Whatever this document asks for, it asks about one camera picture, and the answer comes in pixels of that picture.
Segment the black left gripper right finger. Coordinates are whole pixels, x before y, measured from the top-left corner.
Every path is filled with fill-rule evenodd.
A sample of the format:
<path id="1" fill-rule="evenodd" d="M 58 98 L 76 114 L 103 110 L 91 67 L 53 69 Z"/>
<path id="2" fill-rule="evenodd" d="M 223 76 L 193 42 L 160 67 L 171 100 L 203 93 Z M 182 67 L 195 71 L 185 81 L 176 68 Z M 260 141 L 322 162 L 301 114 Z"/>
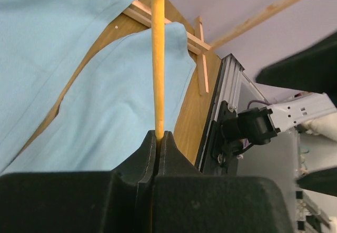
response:
<path id="1" fill-rule="evenodd" d="M 293 232 L 280 188 L 261 177 L 208 176 L 162 140 L 152 198 L 153 232 Z"/>

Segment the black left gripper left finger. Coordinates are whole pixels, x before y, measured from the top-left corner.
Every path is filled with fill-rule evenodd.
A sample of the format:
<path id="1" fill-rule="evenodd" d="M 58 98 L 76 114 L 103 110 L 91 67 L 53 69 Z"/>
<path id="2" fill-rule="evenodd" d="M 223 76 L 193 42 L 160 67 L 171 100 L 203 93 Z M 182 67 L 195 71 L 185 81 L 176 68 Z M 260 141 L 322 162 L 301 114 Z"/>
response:
<path id="1" fill-rule="evenodd" d="M 1 232 L 151 232 L 156 138 L 111 171 L 1 176 Z"/>

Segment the light blue trousers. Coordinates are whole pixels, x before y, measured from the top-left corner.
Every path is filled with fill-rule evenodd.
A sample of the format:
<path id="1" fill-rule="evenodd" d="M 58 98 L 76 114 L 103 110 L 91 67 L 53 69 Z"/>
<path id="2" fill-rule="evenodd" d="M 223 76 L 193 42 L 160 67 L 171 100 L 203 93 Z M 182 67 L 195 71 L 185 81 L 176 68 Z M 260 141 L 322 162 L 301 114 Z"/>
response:
<path id="1" fill-rule="evenodd" d="M 111 170 L 154 128 L 151 30 L 85 65 L 58 115 L 35 130 L 88 49 L 133 0 L 1 0 L 1 174 Z"/>

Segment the yellow plastic hanger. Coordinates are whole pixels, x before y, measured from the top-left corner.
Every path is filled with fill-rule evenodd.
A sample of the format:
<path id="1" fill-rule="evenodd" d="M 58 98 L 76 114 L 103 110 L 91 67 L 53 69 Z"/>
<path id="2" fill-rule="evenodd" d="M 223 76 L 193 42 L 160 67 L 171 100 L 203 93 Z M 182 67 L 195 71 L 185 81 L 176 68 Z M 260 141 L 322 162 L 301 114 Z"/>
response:
<path id="1" fill-rule="evenodd" d="M 158 142 L 164 136 L 164 0 L 151 0 L 152 12 L 152 69 L 155 109 L 155 135 Z"/>

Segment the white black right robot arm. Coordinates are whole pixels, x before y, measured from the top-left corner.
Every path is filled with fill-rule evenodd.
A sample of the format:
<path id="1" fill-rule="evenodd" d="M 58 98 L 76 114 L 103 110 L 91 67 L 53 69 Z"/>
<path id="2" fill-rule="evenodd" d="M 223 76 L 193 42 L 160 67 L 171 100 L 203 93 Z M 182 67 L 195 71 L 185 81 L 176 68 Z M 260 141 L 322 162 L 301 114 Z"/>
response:
<path id="1" fill-rule="evenodd" d="M 219 124 L 225 143 L 248 139 L 246 148 L 225 145 L 219 164 L 227 167 L 233 157 L 254 145 L 264 145 L 292 127 L 336 112 L 336 33 L 309 48 L 263 68 L 255 78 L 259 84 L 307 91 L 309 95 L 245 110 Z"/>

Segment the aluminium front frame rail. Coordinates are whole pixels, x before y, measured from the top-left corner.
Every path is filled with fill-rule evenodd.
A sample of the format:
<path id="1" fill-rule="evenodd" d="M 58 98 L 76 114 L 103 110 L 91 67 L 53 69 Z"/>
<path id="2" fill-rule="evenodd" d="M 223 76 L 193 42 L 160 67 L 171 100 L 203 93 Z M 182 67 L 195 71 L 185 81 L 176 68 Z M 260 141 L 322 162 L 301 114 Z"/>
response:
<path id="1" fill-rule="evenodd" d="M 229 54 L 221 60 L 195 160 L 195 167 L 201 173 L 216 176 L 236 175 L 238 160 L 241 156 L 238 155 L 228 162 L 225 161 L 222 145 L 215 145 L 216 128 L 219 121 L 234 118 L 238 113 L 247 109 L 243 104 L 239 104 L 239 97 L 243 92 L 248 93 L 244 99 L 261 101 L 262 106 L 267 105 L 266 98 L 244 74 L 243 66 L 232 54 Z"/>

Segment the wooden clothes rack frame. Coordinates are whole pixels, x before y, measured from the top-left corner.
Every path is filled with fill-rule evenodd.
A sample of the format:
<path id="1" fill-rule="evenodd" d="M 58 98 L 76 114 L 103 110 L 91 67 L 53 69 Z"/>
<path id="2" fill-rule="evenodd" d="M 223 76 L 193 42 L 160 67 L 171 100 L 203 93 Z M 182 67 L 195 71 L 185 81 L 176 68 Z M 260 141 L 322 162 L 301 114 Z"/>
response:
<path id="1" fill-rule="evenodd" d="M 203 21 L 204 40 L 232 53 L 253 78 L 263 67 L 292 55 L 336 30 L 336 0 L 169 0 L 189 22 Z"/>

